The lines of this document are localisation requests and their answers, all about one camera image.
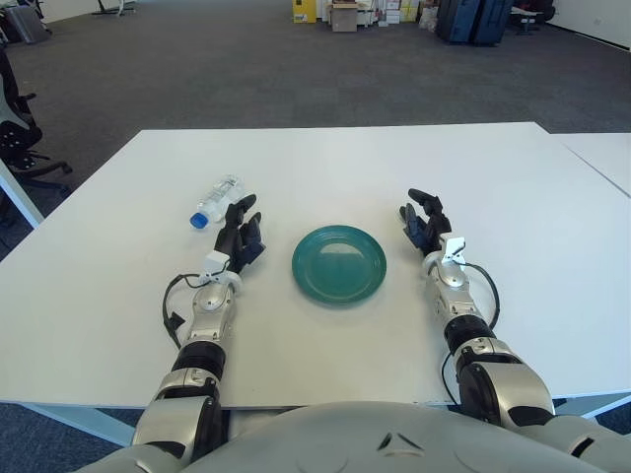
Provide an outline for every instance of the black chair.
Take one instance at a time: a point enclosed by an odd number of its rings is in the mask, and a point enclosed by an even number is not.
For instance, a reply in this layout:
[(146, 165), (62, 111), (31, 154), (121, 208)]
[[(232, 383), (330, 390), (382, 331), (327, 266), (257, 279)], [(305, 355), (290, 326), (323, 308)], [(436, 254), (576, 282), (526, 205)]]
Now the black chair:
[(50, 161), (49, 157), (31, 150), (31, 146), (41, 139), (41, 130), (35, 124), (27, 104), (27, 101), (33, 99), (35, 94), (20, 96), (11, 63), (2, 49), (0, 49), (0, 80), (4, 92), (0, 95), (0, 159), (22, 185), (55, 189), (62, 197), (67, 197), (70, 195), (70, 188), (67, 185), (34, 179), (56, 169), (61, 169), (68, 174), (72, 172), (72, 168), (65, 161), (58, 161), (42, 168), (32, 169), (37, 161)]

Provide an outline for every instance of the white wall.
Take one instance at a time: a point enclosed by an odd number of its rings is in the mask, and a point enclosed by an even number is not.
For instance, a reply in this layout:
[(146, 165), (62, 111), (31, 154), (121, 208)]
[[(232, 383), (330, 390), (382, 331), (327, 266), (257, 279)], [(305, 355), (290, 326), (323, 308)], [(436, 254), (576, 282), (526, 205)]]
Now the white wall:
[[(118, 6), (116, 0), (103, 0), (105, 7)], [(95, 12), (99, 4), (97, 0), (45, 0), (41, 4), (44, 21), (47, 23)]]
[(552, 25), (631, 46), (631, 0), (555, 0)]

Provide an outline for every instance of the blue suitcase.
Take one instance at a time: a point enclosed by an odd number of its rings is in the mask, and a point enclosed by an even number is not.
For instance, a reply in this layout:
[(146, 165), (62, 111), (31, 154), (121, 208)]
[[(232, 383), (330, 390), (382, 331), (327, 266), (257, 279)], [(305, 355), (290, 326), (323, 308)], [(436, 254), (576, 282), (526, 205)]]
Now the blue suitcase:
[(448, 42), (468, 42), (480, 0), (443, 0), (436, 34)]
[(496, 44), (502, 40), (506, 24), (511, 16), (513, 0), (482, 0), (473, 26), (471, 42)]

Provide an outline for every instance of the plastic bottle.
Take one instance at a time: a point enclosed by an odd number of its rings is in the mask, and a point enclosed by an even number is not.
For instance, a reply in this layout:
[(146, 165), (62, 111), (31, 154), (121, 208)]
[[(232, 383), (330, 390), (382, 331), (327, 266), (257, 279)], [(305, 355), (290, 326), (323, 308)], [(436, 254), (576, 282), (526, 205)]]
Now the plastic bottle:
[(199, 201), (197, 212), (190, 218), (190, 224), (203, 229), (209, 221), (221, 222), (230, 204), (239, 202), (245, 195), (244, 182), (235, 175), (228, 174), (217, 182), (213, 189)]

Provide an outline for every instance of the green plate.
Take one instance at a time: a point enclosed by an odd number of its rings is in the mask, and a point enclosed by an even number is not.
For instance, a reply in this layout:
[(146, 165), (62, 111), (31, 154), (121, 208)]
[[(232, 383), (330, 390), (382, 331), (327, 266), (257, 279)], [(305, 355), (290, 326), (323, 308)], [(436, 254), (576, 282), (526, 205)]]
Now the green plate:
[(298, 243), (292, 271), (298, 285), (317, 301), (349, 304), (377, 290), (386, 276), (386, 255), (366, 232), (333, 225)]

